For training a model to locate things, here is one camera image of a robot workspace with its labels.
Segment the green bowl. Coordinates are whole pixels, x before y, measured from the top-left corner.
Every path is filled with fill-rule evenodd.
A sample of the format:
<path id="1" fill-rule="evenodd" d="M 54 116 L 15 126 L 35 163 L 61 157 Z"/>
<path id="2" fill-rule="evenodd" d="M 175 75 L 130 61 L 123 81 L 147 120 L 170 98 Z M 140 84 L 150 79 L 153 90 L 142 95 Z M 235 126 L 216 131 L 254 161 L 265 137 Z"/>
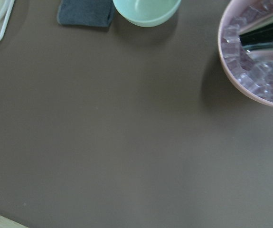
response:
<path id="1" fill-rule="evenodd" d="M 140 27 L 154 27 L 169 20 L 178 10 L 180 0 L 114 0 L 118 13 Z"/>

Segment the grey folded cloth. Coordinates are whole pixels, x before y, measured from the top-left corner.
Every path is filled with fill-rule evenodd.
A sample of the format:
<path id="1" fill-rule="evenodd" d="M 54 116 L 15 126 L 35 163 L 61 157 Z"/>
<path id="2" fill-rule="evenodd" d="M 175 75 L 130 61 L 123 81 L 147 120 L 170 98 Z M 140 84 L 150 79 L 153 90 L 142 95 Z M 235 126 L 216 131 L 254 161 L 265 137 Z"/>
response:
<path id="1" fill-rule="evenodd" d="M 62 0 L 56 19 L 61 25 L 106 28 L 110 26 L 114 12 L 112 0 Z"/>

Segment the pink bowl with ice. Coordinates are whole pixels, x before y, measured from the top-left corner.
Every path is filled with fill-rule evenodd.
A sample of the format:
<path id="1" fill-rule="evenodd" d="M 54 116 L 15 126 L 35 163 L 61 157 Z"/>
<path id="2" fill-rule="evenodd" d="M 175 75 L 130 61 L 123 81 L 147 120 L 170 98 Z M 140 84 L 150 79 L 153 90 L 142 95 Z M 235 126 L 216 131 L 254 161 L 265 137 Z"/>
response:
<path id="1" fill-rule="evenodd" d="M 225 74 L 247 97 L 273 107 L 273 61 L 253 61 L 243 50 L 240 29 L 273 12 L 273 0 L 232 0 L 218 28 L 218 51 Z"/>

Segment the metal scoop in bowl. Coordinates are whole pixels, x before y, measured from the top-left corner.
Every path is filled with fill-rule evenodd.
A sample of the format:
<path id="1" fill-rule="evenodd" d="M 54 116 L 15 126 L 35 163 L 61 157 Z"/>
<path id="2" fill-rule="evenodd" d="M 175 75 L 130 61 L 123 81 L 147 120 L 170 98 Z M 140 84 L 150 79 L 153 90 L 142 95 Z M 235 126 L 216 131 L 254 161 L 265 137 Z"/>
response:
<path id="1" fill-rule="evenodd" d="M 273 12 L 241 28 L 239 39 L 253 61 L 273 61 Z"/>

